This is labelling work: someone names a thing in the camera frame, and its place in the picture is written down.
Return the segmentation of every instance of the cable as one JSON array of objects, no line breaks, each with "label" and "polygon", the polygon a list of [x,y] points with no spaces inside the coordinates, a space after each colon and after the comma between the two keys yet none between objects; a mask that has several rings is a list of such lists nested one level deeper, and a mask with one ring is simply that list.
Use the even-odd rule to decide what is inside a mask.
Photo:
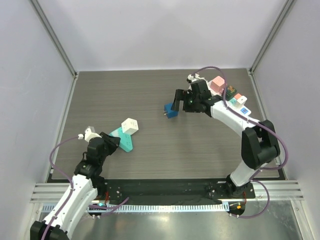
[{"label": "cable", "polygon": [[243,197],[244,197],[244,205],[246,205],[247,203],[247,196],[246,196],[246,192],[243,192]]},{"label": "cable", "polygon": [[239,215],[231,214],[231,216],[234,216],[236,218],[241,218],[241,219],[252,219],[252,218],[258,217],[258,216],[260,216],[261,214],[263,214],[267,210],[267,208],[268,208],[268,206],[270,204],[270,195],[269,195],[269,192],[268,192],[268,189],[266,188],[266,186],[262,182],[260,182],[258,180],[253,180],[253,178],[262,170],[279,170],[279,169],[282,169],[288,162],[288,158],[289,158],[288,148],[287,148],[286,144],[284,143],[284,141],[274,131],[270,130],[269,128],[267,128],[266,126],[263,126],[262,124],[260,124],[258,122],[255,122],[255,121],[253,121],[253,120],[251,120],[249,118],[244,117],[242,114],[236,112],[235,110],[233,110],[231,107],[228,106],[227,101],[226,101],[226,93],[227,93],[228,83],[227,83],[227,79],[226,79],[226,76],[225,76],[224,72],[219,67],[216,67],[216,66],[205,66],[205,67],[200,68],[199,70],[195,71],[194,73],[192,73],[192,75],[195,76],[195,74],[197,74],[200,71],[205,70],[205,69],[218,70],[220,72],[220,74],[222,75],[222,78],[224,79],[224,89],[223,89],[223,95],[222,95],[222,100],[223,100],[224,106],[229,111],[231,111],[233,114],[238,116],[239,118],[241,118],[243,120],[246,120],[247,122],[249,122],[249,123],[251,123],[253,125],[256,125],[259,128],[262,128],[265,131],[267,131],[268,133],[272,134],[275,138],[278,139],[278,141],[281,143],[281,145],[282,145],[282,147],[284,149],[284,161],[283,161],[282,164],[280,164],[279,166],[276,166],[276,167],[261,167],[249,179],[251,182],[258,183],[264,188],[264,190],[266,192],[266,196],[267,196],[267,202],[266,202],[266,205],[265,205],[264,209],[261,212],[255,214],[255,215],[252,215],[252,216],[239,216]]},{"label": "cable", "polygon": [[[60,147],[61,145],[65,144],[66,142],[69,142],[71,140],[74,140],[74,139],[78,139],[78,136],[75,136],[75,137],[72,137],[72,138],[69,138],[67,140],[64,140],[62,142],[60,142],[59,144],[57,144],[53,149],[52,151],[50,152],[50,155],[49,155],[49,162],[51,164],[51,166],[53,167],[53,169],[55,169],[56,171],[58,171],[59,173],[61,173],[70,183],[70,193],[69,195],[67,196],[67,198],[65,199],[65,201],[63,202],[63,204],[60,206],[60,208],[55,212],[55,215],[52,216],[51,220],[49,221],[49,223],[47,224],[46,228],[44,229],[44,232],[42,234],[42,237],[41,237],[41,240],[45,240],[46,239],[46,236],[47,236],[47,233],[49,231],[49,228],[51,226],[51,224],[53,223],[53,221],[57,218],[58,214],[62,211],[62,209],[65,207],[65,205],[68,203],[68,201],[70,200],[71,196],[72,196],[72,193],[74,191],[74,183],[72,181],[72,178],[69,177],[64,171],[62,171],[60,168],[58,168],[53,160],[52,160],[52,156],[54,154],[54,152],[57,150],[58,147]],[[112,211],[108,212],[108,215],[113,213],[115,210],[117,210],[120,206],[122,206],[123,204],[125,204],[127,201],[129,200],[129,198],[127,197],[122,203],[120,203],[119,205],[117,206],[113,206],[113,207],[110,207],[110,208],[106,208],[106,209],[113,209]]]},{"label": "cable", "polygon": [[51,220],[50,220],[49,223],[46,225],[46,228],[45,228],[45,230],[44,230],[44,232],[43,232],[43,234],[42,234],[41,240],[45,240],[45,239],[46,239],[46,235],[47,235],[47,233],[48,233],[48,231],[49,231],[49,228],[50,228],[51,224],[52,224],[53,221],[56,219],[56,217],[58,216],[58,214],[62,211],[62,209],[64,208],[64,206],[67,204],[67,202],[68,202],[69,199],[71,198],[72,193],[73,193],[73,191],[74,191],[74,183],[72,182],[72,179],[71,179],[66,173],[64,173],[64,171],[62,171],[60,168],[58,168],[58,167],[54,164],[54,162],[52,161],[52,156],[53,156],[54,152],[56,151],[56,149],[57,149],[58,147],[60,147],[61,145],[65,144],[66,142],[69,142],[69,141],[71,141],[71,140],[73,140],[73,139],[78,139],[78,136],[75,136],[75,137],[72,137],[72,138],[69,138],[69,139],[67,139],[67,140],[64,140],[64,141],[60,142],[58,145],[56,145],[56,146],[52,149],[52,151],[50,152],[50,155],[49,155],[49,162],[50,162],[51,166],[54,168],[54,170],[57,170],[59,173],[61,173],[61,174],[69,181],[69,183],[70,183],[70,188],[71,188],[71,189],[70,189],[70,193],[69,193],[68,197],[65,199],[65,201],[63,202],[63,204],[61,205],[61,207],[55,212],[55,215],[52,216]]},{"label": "cable", "polygon": [[264,209],[263,209],[261,212],[255,214],[255,215],[252,215],[252,216],[239,216],[239,215],[230,213],[231,216],[236,217],[236,218],[239,218],[239,219],[253,219],[253,218],[258,217],[258,216],[260,216],[261,214],[263,214],[263,213],[267,210],[267,208],[269,207],[269,204],[270,204],[270,195],[269,195],[269,192],[268,192],[267,187],[266,187],[262,182],[260,182],[260,181],[258,181],[258,180],[252,180],[252,182],[260,184],[260,185],[264,188],[264,190],[265,190],[265,192],[266,192],[266,205],[265,205]]},{"label": "cable", "polygon": [[104,205],[106,205],[106,206],[107,206],[108,199],[109,199],[109,192],[107,191],[105,193],[105,200],[104,200]]},{"label": "cable", "polygon": [[98,205],[89,205],[90,208],[96,208],[96,209],[105,209],[105,210],[109,210],[112,209],[111,211],[102,214],[100,217],[105,217],[108,216],[112,213],[114,213],[118,208],[120,208],[123,204],[125,204],[126,202],[128,202],[129,197],[127,197],[125,200],[123,200],[123,202],[119,203],[119,205],[117,206],[98,206]]},{"label": "cable", "polygon": [[284,141],[272,130],[270,130],[269,128],[267,128],[266,126],[263,126],[262,124],[255,122],[251,119],[246,118],[245,116],[243,116],[242,114],[240,114],[239,112],[236,112],[235,110],[233,110],[231,107],[228,106],[227,101],[226,101],[226,92],[227,92],[227,79],[226,76],[224,74],[224,72],[216,66],[205,66],[203,68],[200,68],[199,70],[195,71],[194,73],[192,73],[192,75],[194,76],[196,73],[199,73],[202,70],[205,69],[216,69],[220,72],[220,74],[222,75],[222,78],[224,79],[224,89],[223,89],[223,103],[224,106],[231,111],[233,114],[235,114],[236,116],[238,116],[239,118],[248,121],[249,123],[258,126],[259,128],[262,128],[264,130],[266,130],[268,133],[272,134],[275,138],[278,139],[278,141],[281,143],[283,149],[284,149],[284,161],[282,164],[280,164],[279,166],[276,167],[261,167],[262,170],[279,170],[282,169],[288,162],[288,158],[289,158],[289,154],[288,154],[288,148],[286,146],[286,144],[284,143]]}]

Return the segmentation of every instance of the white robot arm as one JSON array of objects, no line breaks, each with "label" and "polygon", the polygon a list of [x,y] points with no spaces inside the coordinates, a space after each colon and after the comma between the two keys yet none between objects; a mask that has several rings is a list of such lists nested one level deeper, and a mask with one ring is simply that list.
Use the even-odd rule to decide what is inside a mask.
[{"label": "white robot arm", "polygon": [[275,131],[274,126],[268,120],[261,122],[249,117],[251,111],[244,106],[245,101],[234,104],[235,99],[229,99],[227,104],[229,108],[232,108],[246,120],[232,113],[225,106],[222,93],[215,92],[211,88],[212,81],[206,81],[198,74],[189,75],[187,81],[190,83],[187,90],[177,89],[175,91],[171,111],[178,112],[180,101],[183,101],[185,112],[206,113],[209,117],[226,124],[241,137],[242,161],[236,170],[226,177],[230,196],[237,196],[245,190],[248,182],[259,171],[259,168],[264,167],[280,154],[276,137],[252,122],[260,123],[273,132]]},{"label": "white robot arm", "polygon": [[83,138],[89,144],[83,159],[75,168],[72,184],[44,220],[33,223],[30,228],[31,240],[70,240],[89,204],[107,192],[105,179],[100,173],[106,157],[118,148],[120,138],[104,132],[98,134],[93,127],[88,127],[84,134],[78,135],[78,139]]}]

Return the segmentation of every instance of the block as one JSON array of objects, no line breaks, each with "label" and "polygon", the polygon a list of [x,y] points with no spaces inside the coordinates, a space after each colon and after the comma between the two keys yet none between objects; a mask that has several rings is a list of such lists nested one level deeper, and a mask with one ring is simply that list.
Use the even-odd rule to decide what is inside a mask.
[{"label": "block", "polygon": [[248,113],[249,113],[249,110],[248,110],[246,107],[243,107],[240,111],[241,111],[244,115],[248,115]]},{"label": "block", "polygon": [[121,123],[122,131],[124,134],[132,135],[139,130],[138,122],[135,119],[127,118]]},{"label": "block", "polygon": [[235,96],[234,96],[234,98],[236,99],[236,100],[238,100],[239,98],[241,98],[242,97],[242,95],[240,94],[240,93],[237,93]]},{"label": "block", "polygon": [[217,76],[216,78],[214,78],[210,84],[210,88],[216,93],[221,93],[224,89],[224,86],[225,86],[225,80],[220,76]]},{"label": "block", "polygon": [[240,98],[238,98],[236,100],[235,107],[236,108],[243,107],[245,105],[246,101],[247,101],[247,98],[245,96],[241,96]]},{"label": "block", "polygon": [[164,114],[168,119],[178,116],[178,111],[172,111],[171,107],[172,107],[172,103],[168,103],[164,105]]},{"label": "block", "polygon": [[234,97],[230,100],[230,103],[234,106],[236,105],[237,99]]},{"label": "block", "polygon": [[124,133],[122,127],[119,127],[116,130],[112,131],[109,135],[112,137],[120,138],[119,147],[123,149],[125,152],[129,153],[134,149],[131,136],[129,134]]},{"label": "block", "polygon": [[228,87],[226,88],[225,100],[230,101],[236,94],[237,94],[237,89],[235,89],[231,85],[228,85]]}]

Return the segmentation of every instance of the white cube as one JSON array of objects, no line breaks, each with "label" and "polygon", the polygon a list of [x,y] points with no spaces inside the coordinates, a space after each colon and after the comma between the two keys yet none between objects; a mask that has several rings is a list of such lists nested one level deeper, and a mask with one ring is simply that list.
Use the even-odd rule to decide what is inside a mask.
[{"label": "white cube", "polygon": [[139,130],[137,120],[134,120],[132,118],[127,118],[123,123],[121,123],[121,127],[122,132],[129,135],[132,135]]},{"label": "white cube", "polygon": [[241,96],[236,100],[235,107],[242,108],[248,99],[245,96]]}]

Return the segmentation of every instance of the teal block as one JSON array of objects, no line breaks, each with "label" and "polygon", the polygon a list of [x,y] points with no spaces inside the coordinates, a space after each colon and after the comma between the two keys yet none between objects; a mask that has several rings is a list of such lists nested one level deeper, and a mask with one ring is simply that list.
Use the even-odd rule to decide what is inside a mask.
[{"label": "teal block", "polygon": [[119,147],[122,148],[125,152],[129,153],[134,149],[131,136],[129,134],[123,133],[122,127],[119,127],[116,130],[112,131],[110,133],[110,136],[120,138]]},{"label": "teal block", "polygon": [[236,102],[237,102],[237,99],[235,99],[235,98],[232,98],[232,99],[230,100],[230,103],[232,103],[233,105],[236,105]]}]

